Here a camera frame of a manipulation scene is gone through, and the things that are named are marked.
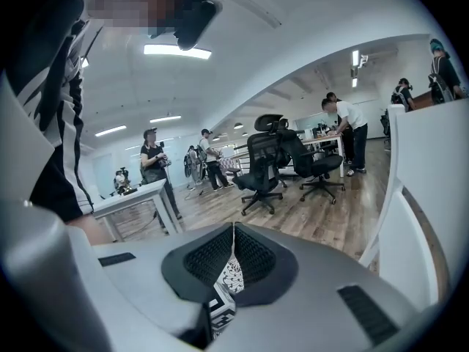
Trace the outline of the white wooden chair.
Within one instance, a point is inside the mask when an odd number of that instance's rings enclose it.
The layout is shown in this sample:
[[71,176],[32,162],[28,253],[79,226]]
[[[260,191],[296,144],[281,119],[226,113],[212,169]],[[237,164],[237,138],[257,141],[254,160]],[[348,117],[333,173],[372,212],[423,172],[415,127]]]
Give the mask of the white wooden chair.
[[419,312],[440,298],[429,243],[406,190],[426,216],[454,289],[469,260],[469,99],[406,112],[388,109],[391,165],[385,200],[359,262],[379,259],[379,275]]

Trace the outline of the floral white cushion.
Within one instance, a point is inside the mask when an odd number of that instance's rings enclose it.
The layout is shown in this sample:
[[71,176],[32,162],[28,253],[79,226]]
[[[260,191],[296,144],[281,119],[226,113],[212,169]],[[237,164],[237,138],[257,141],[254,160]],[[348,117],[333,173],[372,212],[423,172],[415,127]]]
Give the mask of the floral white cushion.
[[224,266],[217,283],[223,285],[232,294],[238,294],[244,290],[243,272],[237,258],[232,255]]

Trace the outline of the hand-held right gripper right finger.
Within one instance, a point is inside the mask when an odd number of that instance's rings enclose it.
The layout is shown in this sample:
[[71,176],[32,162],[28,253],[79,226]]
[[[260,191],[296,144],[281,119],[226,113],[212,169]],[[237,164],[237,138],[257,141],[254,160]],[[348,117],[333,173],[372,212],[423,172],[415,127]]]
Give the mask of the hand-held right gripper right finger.
[[245,287],[215,352],[367,352],[417,314],[337,249],[241,223],[234,236]]

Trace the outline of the person's black printed shirt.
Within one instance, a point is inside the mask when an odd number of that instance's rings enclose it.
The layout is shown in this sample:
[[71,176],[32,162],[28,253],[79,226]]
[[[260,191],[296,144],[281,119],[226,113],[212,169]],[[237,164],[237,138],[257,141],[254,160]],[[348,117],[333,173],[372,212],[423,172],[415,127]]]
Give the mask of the person's black printed shirt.
[[88,2],[45,0],[0,70],[0,199],[63,221],[93,211],[79,177]]

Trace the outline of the black metal railing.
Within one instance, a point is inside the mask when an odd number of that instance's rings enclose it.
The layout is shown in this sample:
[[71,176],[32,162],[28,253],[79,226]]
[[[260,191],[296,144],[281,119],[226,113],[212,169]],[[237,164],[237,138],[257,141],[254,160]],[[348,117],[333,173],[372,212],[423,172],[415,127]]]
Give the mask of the black metal railing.
[[232,159],[239,165],[249,164],[249,151],[248,145],[243,144],[234,148],[235,154],[232,156]]

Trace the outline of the checkered cloth table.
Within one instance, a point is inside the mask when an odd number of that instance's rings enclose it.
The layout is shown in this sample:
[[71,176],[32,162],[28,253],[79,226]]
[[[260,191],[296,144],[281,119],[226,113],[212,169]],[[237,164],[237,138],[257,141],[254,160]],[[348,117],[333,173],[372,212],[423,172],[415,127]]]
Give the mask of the checkered cloth table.
[[232,159],[232,158],[220,158],[218,160],[221,171],[227,176],[227,177],[233,177],[234,172],[233,169],[239,169],[240,166],[237,162],[237,159]]

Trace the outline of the person's right forearm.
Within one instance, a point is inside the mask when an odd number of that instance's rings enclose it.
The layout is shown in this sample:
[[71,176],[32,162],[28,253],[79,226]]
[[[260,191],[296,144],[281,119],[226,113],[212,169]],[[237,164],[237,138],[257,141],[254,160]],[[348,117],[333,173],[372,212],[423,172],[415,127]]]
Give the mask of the person's right forearm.
[[92,214],[67,221],[66,225],[82,229],[92,246],[112,243],[114,241],[112,235],[97,222]]

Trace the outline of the white rectangular table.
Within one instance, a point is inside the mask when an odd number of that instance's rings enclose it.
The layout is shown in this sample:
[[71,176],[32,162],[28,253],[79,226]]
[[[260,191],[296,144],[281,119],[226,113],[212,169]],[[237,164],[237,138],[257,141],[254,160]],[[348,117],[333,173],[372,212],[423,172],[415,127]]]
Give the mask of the white rectangular table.
[[182,233],[179,220],[172,209],[169,197],[164,186],[168,183],[167,179],[158,180],[138,188],[130,195],[109,197],[94,205],[94,217],[103,219],[106,229],[110,232],[113,241],[123,242],[121,232],[117,229],[110,215],[118,211],[131,208],[135,205],[152,200],[158,215],[163,220],[166,230],[170,235]]

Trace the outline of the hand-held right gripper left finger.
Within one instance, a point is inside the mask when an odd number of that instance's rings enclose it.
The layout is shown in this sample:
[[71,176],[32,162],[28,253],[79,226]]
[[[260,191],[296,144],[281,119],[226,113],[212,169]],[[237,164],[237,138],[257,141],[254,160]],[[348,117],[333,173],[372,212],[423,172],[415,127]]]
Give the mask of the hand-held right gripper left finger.
[[234,352],[213,338],[210,302],[232,256],[232,224],[96,246],[112,352]]

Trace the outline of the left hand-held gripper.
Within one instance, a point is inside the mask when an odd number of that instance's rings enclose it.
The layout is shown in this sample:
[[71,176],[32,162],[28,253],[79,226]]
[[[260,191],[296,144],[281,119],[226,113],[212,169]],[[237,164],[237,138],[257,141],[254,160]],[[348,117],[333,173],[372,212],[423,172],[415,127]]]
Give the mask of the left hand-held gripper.
[[236,305],[230,292],[215,292],[215,297],[209,302],[209,307],[212,336],[216,339],[233,321],[236,315]]

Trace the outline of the black mesh office chair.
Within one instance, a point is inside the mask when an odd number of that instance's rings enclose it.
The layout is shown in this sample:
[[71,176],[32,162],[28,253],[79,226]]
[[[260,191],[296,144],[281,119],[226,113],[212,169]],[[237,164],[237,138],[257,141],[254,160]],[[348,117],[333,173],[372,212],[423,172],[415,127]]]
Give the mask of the black mesh office chair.
[[276,135],[281,114],[263,114],[254,123],[257,133],[247,139],[249,169],[247,174],[240,174],[241,169],[230,169],[232,182],[241,190],[253,191],[253,194],[241,197],[241,202],[248,204],[241,210],[245,216],[247,210],[257,202],[261,202],[273,215],[276,209],[271,199],[283,199],[282,192],[274,189],[279,183],[278,150],[279,143]]
[[343,157],[337,154],[328,153],[330,145],[324,147],[323,158],[316,159],[314,156],[321,153],[321,149],[308,150],[298,137],[298,132],[289,128],[288,120],[281,118],[278,122],[276,138],[279,143],[279,152],[287,154],[292,161],[295,174],[303,179],[311,180],[300,184],[299,189],[309,187],[309,190],[300,197],[301,202],[305,202],[306,197],[316,190],[322,190],[329,194],[330,203],[336,204],[336,196],[330,191],[332,187],[345,190],[343,183],[330,182],[330,173],[338,169],[343,164]]

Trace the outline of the brown wooden counter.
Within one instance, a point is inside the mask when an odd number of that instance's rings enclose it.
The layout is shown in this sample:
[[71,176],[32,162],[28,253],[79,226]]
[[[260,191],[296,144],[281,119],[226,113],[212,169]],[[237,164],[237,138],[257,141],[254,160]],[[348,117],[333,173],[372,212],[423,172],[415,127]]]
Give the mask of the brown wooden counter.
[[432,92],[431,91],[425,92],[425,93],[423,93],[421,95],[418,95],[418,96],[415,96],[415,97],[412,97],[412,100],[413,100],[414,107],[412,107],[411,109],[409,108],[407,110],[407,112],[416,111],[416,110],[419,110],[419,109],[424,109],[424,108],[435,105],[435,103],[432,99]]

